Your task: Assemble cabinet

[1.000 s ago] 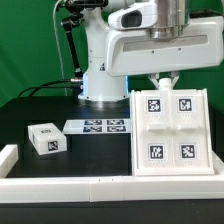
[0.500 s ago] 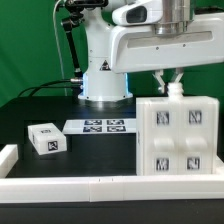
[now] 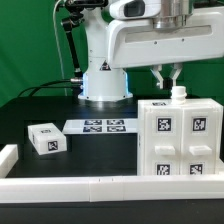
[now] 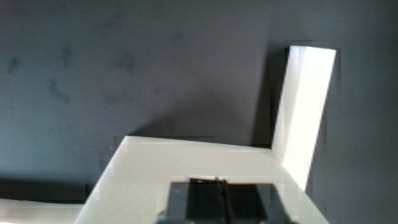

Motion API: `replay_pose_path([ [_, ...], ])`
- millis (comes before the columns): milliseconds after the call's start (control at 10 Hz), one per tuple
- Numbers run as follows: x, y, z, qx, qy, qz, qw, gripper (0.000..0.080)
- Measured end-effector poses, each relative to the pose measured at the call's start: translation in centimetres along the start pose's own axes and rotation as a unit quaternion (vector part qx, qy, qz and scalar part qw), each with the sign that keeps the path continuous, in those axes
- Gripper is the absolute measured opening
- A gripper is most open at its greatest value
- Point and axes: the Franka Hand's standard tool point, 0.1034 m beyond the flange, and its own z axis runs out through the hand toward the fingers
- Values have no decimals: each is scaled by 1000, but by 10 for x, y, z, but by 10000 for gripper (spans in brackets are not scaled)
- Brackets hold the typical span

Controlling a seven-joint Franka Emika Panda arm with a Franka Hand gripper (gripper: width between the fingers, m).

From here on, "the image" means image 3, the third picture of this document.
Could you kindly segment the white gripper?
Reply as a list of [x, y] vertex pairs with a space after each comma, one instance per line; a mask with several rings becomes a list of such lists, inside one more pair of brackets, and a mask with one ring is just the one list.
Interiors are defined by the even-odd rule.
[[150, 19], [112, 21], [106, 38], [107, 62], [112, 68], [151, 66], [163, 88], [161, 64], [174, 63], [168, 89], [176, 86], [182, 71], [180, 62], [224, 56], [224, 7], [195, 9], [186, 25], [155, 29]]

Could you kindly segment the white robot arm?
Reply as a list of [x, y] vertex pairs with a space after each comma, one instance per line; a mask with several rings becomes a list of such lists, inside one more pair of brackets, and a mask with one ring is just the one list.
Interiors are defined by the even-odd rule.
[[196, 8], [193, 0], [109, 0], [84, 9], [88, 68], [80, 97], [94, 102], [130, 98], [127, 68], [149, 67], [161, 89], [162, 67], [224, 56], [224, 6]]

